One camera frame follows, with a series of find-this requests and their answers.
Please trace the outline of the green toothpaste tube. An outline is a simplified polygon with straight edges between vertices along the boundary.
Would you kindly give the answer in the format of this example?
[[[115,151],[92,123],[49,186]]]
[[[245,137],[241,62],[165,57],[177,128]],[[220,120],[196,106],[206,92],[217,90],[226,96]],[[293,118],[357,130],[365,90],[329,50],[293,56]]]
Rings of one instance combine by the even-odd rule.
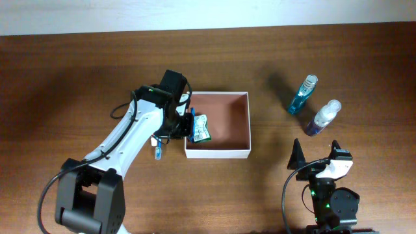
[[[157,139],[156,139],[156,138],[151,137],[151,138],[150,138],[150,140],[151,140],[151,145],[152,145],[153,147],[156,147],[156,146],[158,145],[158,142],[157,142]]]

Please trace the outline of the green white sachet packet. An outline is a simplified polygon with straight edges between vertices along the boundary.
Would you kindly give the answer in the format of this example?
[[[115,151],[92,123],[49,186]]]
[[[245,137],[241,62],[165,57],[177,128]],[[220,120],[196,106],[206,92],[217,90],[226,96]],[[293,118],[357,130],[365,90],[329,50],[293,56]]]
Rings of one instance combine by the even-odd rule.
[[[207,127],[207,116],[205,114],[194,117],[193,142],[207,142],[211,140],[211,134]]]

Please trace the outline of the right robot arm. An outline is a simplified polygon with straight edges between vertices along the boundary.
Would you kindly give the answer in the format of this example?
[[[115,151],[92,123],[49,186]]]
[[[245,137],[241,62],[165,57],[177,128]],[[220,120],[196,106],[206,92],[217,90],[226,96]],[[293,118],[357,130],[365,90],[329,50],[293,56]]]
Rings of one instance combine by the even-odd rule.
[[[305,233],[351,233],[358,220],[356,213],[359,194],[349,188],[336,187],[336,181],[347,175],[353,165],[353,157],[348,150],[341,149],[337,141],[331,143],[330,154],[312,162],[306,162],[300,142],[294,140],[287,168],[293,173],[287,178],[283,188],[295,177],[297,181],[307,181],[315,224],[308,225]]]

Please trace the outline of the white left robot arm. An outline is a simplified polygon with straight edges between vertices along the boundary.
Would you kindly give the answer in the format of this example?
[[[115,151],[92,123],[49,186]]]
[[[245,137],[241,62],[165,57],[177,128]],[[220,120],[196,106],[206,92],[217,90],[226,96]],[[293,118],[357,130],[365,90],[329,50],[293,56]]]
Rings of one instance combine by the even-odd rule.
[[[67,159],[57,175],[55,222],[74,233],[127,233],[124,178],[150,138],[187,138],[194,118],[181,73],[166,70],[159,84],[131,94],[129,108],[110,135],[81,161]]]

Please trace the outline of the clear spray bottle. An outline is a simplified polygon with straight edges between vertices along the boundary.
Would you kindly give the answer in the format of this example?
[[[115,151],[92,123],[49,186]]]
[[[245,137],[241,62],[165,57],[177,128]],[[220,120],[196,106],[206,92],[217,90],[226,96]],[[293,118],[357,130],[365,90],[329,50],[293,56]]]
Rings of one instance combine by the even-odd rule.
[[[333,99],[323,106],[308,123],[306,127],[306,135],[315,136],[319,134],[327,125],[329,125],[341,110],[341,102]]]

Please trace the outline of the blue toothbrush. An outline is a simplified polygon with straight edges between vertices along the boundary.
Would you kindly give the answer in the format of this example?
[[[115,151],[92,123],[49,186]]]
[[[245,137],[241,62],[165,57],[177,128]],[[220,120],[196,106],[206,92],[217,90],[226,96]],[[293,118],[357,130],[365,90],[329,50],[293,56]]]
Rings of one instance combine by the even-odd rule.
[[[155,160],[160,160],[162,157],[162,142],[159,138],[154,138],[155,141]]]

